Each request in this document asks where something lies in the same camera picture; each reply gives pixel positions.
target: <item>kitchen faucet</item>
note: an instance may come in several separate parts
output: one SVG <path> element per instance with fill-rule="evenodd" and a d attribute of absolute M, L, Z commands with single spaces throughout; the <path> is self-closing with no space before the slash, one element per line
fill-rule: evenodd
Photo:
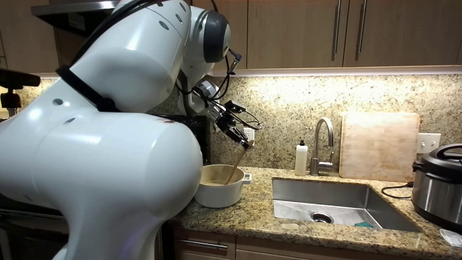
<path fill-rule="evenodd" d="M 328 144 L 329 144 L 329 148 L 331 148 L 331 161 L 320 161 L 319 157 L 318 157 L 318 153 L 319 153 L 319 130 L 320 130 L 323 122 L 328 127 Z M 332 156 L 333 156 L 333 127 L 332 127 L 332 121 L 328 117 L 322 117 L 316 124 L 315 150 L 313 150 L 313 154 L 312 154 L 312 159 L 310 159 L 309 173 L 310 174 L 319 174 L 319 169 L 332 170 L 333 169 Z"/>

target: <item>granite countertop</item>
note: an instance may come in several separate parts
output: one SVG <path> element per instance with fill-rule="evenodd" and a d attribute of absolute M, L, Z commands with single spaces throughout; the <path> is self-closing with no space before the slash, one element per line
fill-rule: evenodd
<path fill-rule="evenodd" d="M 266 241 L 297 242 L 422 258 L 462 258 L 462 248 L 450 247 L 439 234 L 437 225 L 433 225 L 414 212 L 410 199 L 384 196 L 420 226 L 422 232 L 302 222 L 279 219 L 273 215 L 273 177 L 368 183 L 377 193 L 380 193 L 383 186 L 397 185 L 396 182 L 342 179 L 336 176 L 296 176 L 294 170 L 289 169 L 241 169 L 251 173 L 253 180 L 250 185 L 242 186 L 240 202 L 228 208 L 212 209 L 192 200 L 172 222 L 191 231 L 263 238 Z M 390 193 L 410 195 L 411 187 L 390 190 Z"/>

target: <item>backsplash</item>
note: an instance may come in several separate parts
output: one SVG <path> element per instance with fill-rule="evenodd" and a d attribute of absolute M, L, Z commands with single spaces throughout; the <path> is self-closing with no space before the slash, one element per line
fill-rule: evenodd
<path fill-rule="evenodd" d="M 55 76 L 42 76 L 39 88 L 17 91 L 27 105 Z M 241 164 L 294 167 L 294 146 L 303 138 L 313 147 L 320 117 L 335 130 L 333 161 L 339 161 L 341 112 L 411 111 L 420 115 L 420 131 L 442 133 L 440 144 L 462 143 L 462 75 L 299 75 L 232 78 L 222 101 L 242 104 L 260 121 L 255 147 Z M 320 144 L 325 144 L 325 128 Z M 241 147 L 212 131 L 214 163 L 234 163 Z"/>

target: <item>rice cooker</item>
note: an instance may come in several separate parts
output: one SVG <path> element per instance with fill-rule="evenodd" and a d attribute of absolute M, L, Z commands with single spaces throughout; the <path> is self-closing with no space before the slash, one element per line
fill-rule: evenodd
<path fill-rule="evenodd" d="M 411 202 L 426 219 L 462 232 L 462 143 L 442 146 L 414 163 Z"/>

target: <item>cutting board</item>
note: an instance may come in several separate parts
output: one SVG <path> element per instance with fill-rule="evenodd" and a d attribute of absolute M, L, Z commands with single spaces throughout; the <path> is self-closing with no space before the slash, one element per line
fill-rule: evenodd
<path fill-rule="evenodd" d="M 419 125 L 416 112 L 344 112 L 341 176 L 411 180 Z"/>

